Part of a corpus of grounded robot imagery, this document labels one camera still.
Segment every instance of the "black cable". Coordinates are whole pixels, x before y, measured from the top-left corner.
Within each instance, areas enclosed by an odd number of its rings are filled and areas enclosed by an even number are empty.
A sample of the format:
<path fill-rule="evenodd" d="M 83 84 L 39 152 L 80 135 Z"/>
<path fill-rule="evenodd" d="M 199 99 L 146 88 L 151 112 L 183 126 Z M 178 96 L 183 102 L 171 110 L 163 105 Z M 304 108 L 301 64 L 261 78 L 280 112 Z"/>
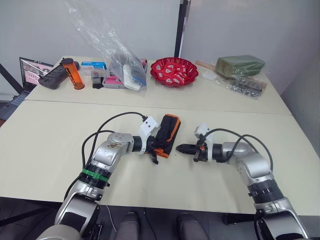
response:
<path fill-rule="evenodd" d="M 97 138 L 98 138 L 98 134 L 99 134 L 99 132 L 101 131 L 101 129 L 102 129 L 108 122 L 110 122 L 112 119 L 115 119 L 115 118 L 117 118 L 117 117 L 120 117 L 120 116 L 123 116 L 123 115 L 127 115 L 127 114 L 137 114 L 137 115 L 139 115 L 139 116 L 142 117 L 142 120 L 143 120 L 143 121 L 145 121 L 145 120 L 147 119 L 146 116 L 144 116 L 144 115 L 142 115 L 141 113 L 136 112 L 136 111 L 123 112 L 123 113 L 120 113 L 120 114 L 115 115 L 115 116 L 113 116 L 113 117 L 110 117 L 110 118 L 109 118 L 107 121 L 105 121 L 105 122 L 99 127 L 99 129 L 96 131 L 97 134 L 96 134 L 95 137 L 94 137 L 93 144 L 92 144 L 92 148 L 91 148 L 91 152 L 90 152 L 90 156 L 89 156 L 88 160 L 90 160 L 90 159 L 92 158 L 93 154 L 94 154 L 95 147 L 96 147 L 96 142 L 97 142 Z"/>
<path fill-rule="evenodd" d="M 157 240 L 156 232 L 155 232 L 154 228 L 151 226 L 151 224 L 150 224 L 150 222 L 149 222 L 149 219 L 148 219 L 148 216 L 147 216 L 147 209 L 146 209 L 146 208 L 144 208 L 143 214 L 144 214 L 145 219 L 146 219 L 146 221 L 148 222 L 149 227 L 150 227 L 150 229 L 151 229 L 151 231 L 152 231 L 152 233 L 153 233 L 153 235 L 154 235 L 154 239 Z"/>
<path fill-rule="evenodd" d="M 259 232 L 258 232 L 258 211 L 254 215 L 253 227 L 254 227 L 254 231 L 255 231 L 255 235 L 256 235 L 257 240 L 261 240 Z"/>
<path fill-rule="evenodd" d="M 46 217 L 48 217 L 54 210 L 51 209 L 51 211 L 49 211 L 46 215 L 44 215 L 39 221 L 36 222 L 36 224 L 34 224 L 32 226 L 32 228 L 26 233 L 26 235 L 24 235 L 23 239 L 27 239 L 27 236 L 29 236 L 30 233 L 32 233 L 32 231 L 35 229 L 35 227 L 41 223 Z"/>
<path fill-rule="evenodd" d="M 215 129 L 212 129 L 210 131 L 208 131 L 203 137 L 201 137 L 198 142 L 196 143 L 197 145 L 203 145 L 205 143 L 205 140 L 206 138 L 214 133 L 214 132 L 227 132 L 227 133 L 230 133 L 230 134 L 233 134 L 233 135 L 236 135 L 238 137 L 241 137 L 241 135 L 239 133 L 236 133 L 235 131 L 231 131 L 229 129 L 225 129 L 225 128 L 215 128 Z M 247 139 L 243 139 L 247 144 L 249 144 L 249 146 L 256 152 L 256 153 L 259 153 L 258 150 L 255 148 L 255 146 L 252 145 L 251 142 L 249 142 Z"/>
<path fill-rule="evenodd" d="M 89 163 L 89 162 L 90 162 L 90 159 L 92 158 L 92 156 L 93 156 L 93 154 L 94 154 L 94 150 L 95 150 L 95 147 L 96 147 L 96 142 L 97 142 L 99 133 L 114 133 L 114 131 L 111 131 L 111 130 L 101 130 L 101 129 L 102 129 L 108 122 L 110 122 L 112 119 L 115 119 L 115 118 L 117 118 L 117 117 L 120 117 L 120 116 L 123 116 L 123 115 L 127 115 L 127 114 L 136 114 L 136 115 L 139 115 L 139 116 L 142 117 L 142 121 L 143 121 L 143 122 L 147 119 L 147 116 L 144 116 L 144 115 L 142 115 L 142 114 L 139 113 L 139 112 L 136 112 L 136 111 L 128 111 L 128 112 L 123 112 L 123 113 L 120 113 L 120 114 L 118 114 L 118 115 L 115 115 L 115 116 L 109 118 L 107 121 L 105 121 L 105 122 L 99 127 L 99 129 L 98 129 L 95 133 L 93 133 L 93 134 L 91 134 L 90 136 L 88 136 L 88 137 L 84 140 L 84 142 L 83 142 L 83 144 L 82 144 L 82 148 L 81 148 L 82 168 L 85 168 L 85 167 L 86 167 L 85 145 L 86 145 L 87 141 L 94 136 L 94 140 L 93 140 L 93 144 L 92 144 L 90 156 L 89 156 L 89 158 L 88 158 L 88 163 Z M 75 182 L 76 182 L 77 180 L 79 180 L 79 178 L 80 178 L 80 175 L 79 175 L 75 180 L 73 180 L 73 182 L 69 185 L 68 189 L 67 189 L 66 192 L 65 192 L 64 200 L 66 200 L 66 198 L 67 198 L 67 196 L 68 196 L 68 194 L 69 194 L 69 192 L 70 192 L 70 189 L 71 189 L 72 186 L 75 184 Z"/>
<path fill-rule="evenodd" d="M 102 130 L 102 131 L 99 131 L 98 134 L 100 133 L 114 133 L 114 131 L 111 131 L 111 130 Z M 81 148 L 81 155 L 82 155 L 82 168 L 84 169 L 85 166 L 86 166 L 86 157 L 85 157 L 85 146 L 86 146 L 86 143 L 88 142 L 88 140 L 90 138 L 92 138 L 94 135 L 96 135 L 97 133 L 94 132 L 92 133 L 90 136 L 88 136 L 82 143 L 82 148 Z"/>
<path fill-rule="evenodd" d="M 232 155 L 234 154 L 234 152 L 235 152 L 235 150 L 236 150 L 237 145 L 239 144 L 239 142 L 240 142 L 241 140 L 245 140 L 245 137 L 252 138 L 252 139 L 256 140 L 258 143 L 260 143 L 260 144 L 263 146 L 263 148 L 265 149 L 266 153 L 267 153 L 268 156 L 269 156 L 269 159 L 270 159 L 270 169 L 271 169 L 271 172 L 273 172 L 273 171 L 274 171 L 274 160 L 272 159 L 272 156 L 271 156 L 271 153 L 270 153 L 269 149 L 267 148 L 267 146 L 266 146 L 259 138 L 255 137 L 255 136 L 252 136 L 252 135 L 250 135 L 250 134 L 244 134 L 244 135 L 242 135 L 242 136 L 240 136 L 240 137 L 238 138 L 238 140 L 235 142 L 235 144 L 234 144 L 234 146 L 233 146 L 233 148 L 232 148 L 232 151 L 230 152 L 227 160 L 229 160 L 229 159 L 232 157 Z"/>
<path fill-rule="evenodd" d="M 68 194 L 69 194 L 69 192 L 70 192 L 70 189 L 71 189 L 72 186 L 76 183 L 76 181 L 79 180 L 79 178 L 80 178 L 80 175 L 77 176 L 77 177 L 75 178 L 75 180 L 73 180 L 73 182 L 70 184 L 70 186 L 68 187 L 68 189 L 67 189 L 66 192 L 65 192 L 65 195 L 64 195 L 64 199 L 63 199 L 63 200 L 66 200 L 66 198 L 67 198 L 67 196 L 68 196 Z"/>

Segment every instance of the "laptop screen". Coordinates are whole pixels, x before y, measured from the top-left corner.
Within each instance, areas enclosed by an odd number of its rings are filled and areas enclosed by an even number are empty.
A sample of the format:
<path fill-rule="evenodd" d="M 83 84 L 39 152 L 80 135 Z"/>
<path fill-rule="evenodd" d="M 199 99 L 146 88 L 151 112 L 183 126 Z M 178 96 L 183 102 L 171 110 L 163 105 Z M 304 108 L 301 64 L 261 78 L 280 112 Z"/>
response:
<path fill-rule="evenodd" d="M 31 91 L 39 84 L 39 75 L 44 76 L 53 68 L 53 65 L 20 57 L 20 69 L 23 89 Z"/>

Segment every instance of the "shoe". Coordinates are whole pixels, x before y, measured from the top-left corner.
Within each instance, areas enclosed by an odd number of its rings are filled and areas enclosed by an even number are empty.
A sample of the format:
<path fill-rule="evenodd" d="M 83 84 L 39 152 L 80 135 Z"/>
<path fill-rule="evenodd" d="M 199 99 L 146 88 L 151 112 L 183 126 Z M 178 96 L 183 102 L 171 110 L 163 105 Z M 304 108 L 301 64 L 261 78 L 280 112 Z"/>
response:
<path fill-rule="evenodd" d="M 191 214 L 181 213 L 176 218 L 180 240 L 210 240 L 200 222 Z"/>
<path fill-rule="evenodd" d="M 114 240 L 138 240 L 139 236 L 139 218 L 135 212 L 128 212 L 120 223 Z"/>

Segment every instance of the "table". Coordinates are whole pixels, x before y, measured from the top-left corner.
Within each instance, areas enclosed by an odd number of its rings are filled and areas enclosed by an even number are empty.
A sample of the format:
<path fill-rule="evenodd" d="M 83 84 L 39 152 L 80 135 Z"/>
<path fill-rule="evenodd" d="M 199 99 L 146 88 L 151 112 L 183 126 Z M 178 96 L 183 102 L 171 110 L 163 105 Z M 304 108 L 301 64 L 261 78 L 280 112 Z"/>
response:
<path fill-rule="evenodd" d="M 273 156 L 275 179 L 296 212 L 320 215 L 320 161 L 289 114 L 27 100 L 0 128 L 0 196 L 62 202 L 82 169 L 83 140 L 109 117 L 128 111 L 153 116 L 159 122 L 164 114 L 174 114 L 181 118 L 181 126 L 170 157 L 159 158 L 159 165 L 148 155 L 124 156 L 101 204 L 253 214 L 253 200 L 232 166 L 195 163 L 191 155 L 175 150 L 179 144 L 195 143 L 196 126 L 208 122 L 210 128 L 261 139 Z M 141 123 L 138 116 L 122 116 L 105 129 L 136 134 Z M 236 140 L 223 132 L 214 136 L 217 143 Z M 101 135 L 97 144 L 106 137 Z M 263 148 L 255 146 L 266 157 Z"/>
<path fill-rule="evenodd" d="M 79 63 L 82 61 L 101 61 L 100 58 L 96 57 L 71 56 L 71 58 Z M 253 100 L 235 94 L 203 77 L 197 77 L 192 85 L 183 88 L 168 88 L 151 77 L 150 66 L 152 63 L 153 61 L 148 61 L 147 91 L 145 95 L 128 89 L 94 89 L 92 88 L 91 77 L 83 75 L 80 71 L 85 84 L 83 89 L 74 89 L 71 81 L 66 79 L 55 90 L 38 85 L 26 99 L 195 111 L 291 114 L 267 77 L 265 77 L 265 81 L 268 82 L 265 92 L 259 100 Z"/>

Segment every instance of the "green band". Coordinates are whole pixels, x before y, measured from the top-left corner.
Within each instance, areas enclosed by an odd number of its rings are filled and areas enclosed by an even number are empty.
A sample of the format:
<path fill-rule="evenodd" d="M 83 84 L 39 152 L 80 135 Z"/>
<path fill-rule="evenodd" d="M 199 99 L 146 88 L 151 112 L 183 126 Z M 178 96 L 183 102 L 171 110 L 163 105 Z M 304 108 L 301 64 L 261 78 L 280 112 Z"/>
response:
<path fill-rule="evenodd" d="M 94 179 L 98 179 L 104 182 L 108 182 L 108 178 L 100 175 L 99 173 L 93 172 L 93 171 L 89 171 L 87 169 L 82 169 L 82 172 L 84 174 L 90 175 L 91 177 L 93 177 Z"/>

